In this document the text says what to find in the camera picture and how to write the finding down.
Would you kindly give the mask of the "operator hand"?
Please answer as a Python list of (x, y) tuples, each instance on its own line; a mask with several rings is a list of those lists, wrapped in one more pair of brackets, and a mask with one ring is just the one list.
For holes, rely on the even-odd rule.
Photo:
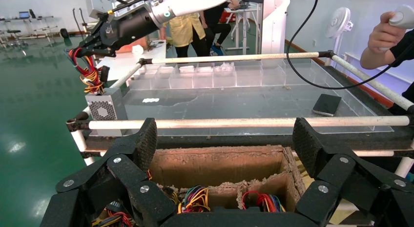
[(406, 33), (406, 29), (391, 26), (390, 19), (395, 17), (395, 12), (383, 13), (380, 23), (373, 29), (369, 36), (368, 48), (374, 53), (385, 52), (385, 48), (397, 45)]

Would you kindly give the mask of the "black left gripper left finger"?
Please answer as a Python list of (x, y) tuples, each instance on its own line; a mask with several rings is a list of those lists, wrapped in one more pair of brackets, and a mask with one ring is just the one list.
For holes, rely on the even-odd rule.
[(137, 133), (116, 139), (101, 159), (57, 183), (41, 226), (91, 226), (117, 199), (139, 225), (161, 226), (174, 215), (175, 205), (146, 174), (156, 145), (156, 122), (148, 118)]

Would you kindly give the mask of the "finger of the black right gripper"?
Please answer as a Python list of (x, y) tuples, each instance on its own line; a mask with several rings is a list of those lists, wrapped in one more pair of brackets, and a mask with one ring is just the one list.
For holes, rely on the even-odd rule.
[(86, 48), (86, 49), (101, 49), (103, 48), (101, 35), (100, 35), (100, 28), (102, 24), (96, 24), (91, 33), (79, 43), (79, 48)]
[(97, 46), (97, 47), (76, 47), (73, 49), (66, 49), (66, 53), (69, 54), (71, 57), (86, 57), (86, 56), (103, 56), (103, 57), (116, 57), (116, 51), (113, 48), (110, 48), (105, 45)]

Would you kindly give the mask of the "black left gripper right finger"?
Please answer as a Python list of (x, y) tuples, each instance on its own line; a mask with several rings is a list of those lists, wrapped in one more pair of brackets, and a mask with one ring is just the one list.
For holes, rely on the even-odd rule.
[(376, 227), (413, 226), (414, 186), (410, 181), (317, 133), (304, 118), (296, 119), (292, 140), (294, 151), (313, 178), (296, 204), (296, 213), (324, 227), (344, 199), (371, 217)]

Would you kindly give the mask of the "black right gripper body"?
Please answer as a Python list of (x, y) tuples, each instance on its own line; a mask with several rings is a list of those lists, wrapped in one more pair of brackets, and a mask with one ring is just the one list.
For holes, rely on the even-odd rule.
[(140, 7), (122, 17), (107, 13), (99, 15), (102, 22), (98, 29), (97, 49), (119, 50), (125, 45), (158, 30), (162, 25), (162, 14)]

